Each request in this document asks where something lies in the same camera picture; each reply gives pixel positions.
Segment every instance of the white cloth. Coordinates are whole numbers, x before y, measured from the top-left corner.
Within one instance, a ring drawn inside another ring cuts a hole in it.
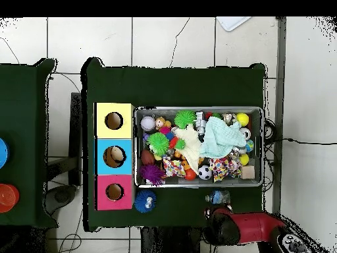
[[[185,141],[185,148],[183,150],[176,150],[186,158],[188,165],[198,174],[201,142],[199,141],[197,131],[193,128],[193,124],[189,124],[185,129],[178,128],[174,133],[178,138]]]

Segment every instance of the blue box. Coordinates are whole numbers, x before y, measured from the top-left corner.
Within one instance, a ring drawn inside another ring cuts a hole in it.
[[[104,152],[110,146],[118,146],[124,150],[126,159],[120,167],[112,168],[105,164],[103,160]],[[97,164],[98,175],[131,175],[132,174],[132,140],[113,140],[113,139],[98,139],[97,140]]]

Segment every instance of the light blue towel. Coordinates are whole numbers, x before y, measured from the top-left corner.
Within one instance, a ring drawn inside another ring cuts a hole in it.
[[[200,147],[200,157],[223,158],[234,146],[246,146],[245,137],[240,132],[239,122],[227,126],[223,120],[209,117]]]

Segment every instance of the dark green table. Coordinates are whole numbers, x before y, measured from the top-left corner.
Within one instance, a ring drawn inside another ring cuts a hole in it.
[[[43,208],[46,178],[46,80],[55,61],[42,59],[33,66],[0,65],[0,138],[10,149],[0,169],[0,183],[20,192],[17,205],[0,213],[0,225],[57,227]]]
[[[156,208],[95,211],[93,103],[137,106],[258,106],[263,107],[263,65],[250,68],[147,69],[102,67],[91,58],[82,67],[84,147],[84,227],[191,226],[204,227],[205,195],[213,188],[156,188]],[[261,211],[262,188],[228,188],[235,212]]]

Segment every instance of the pink box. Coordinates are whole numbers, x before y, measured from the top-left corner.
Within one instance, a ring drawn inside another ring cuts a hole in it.
[[[110,200],[106,189],[110,184],[119,184],[124,192],[120,200]],[[134,203],[132,175],[99,175],[97,178],[97,210],[131,210]]]

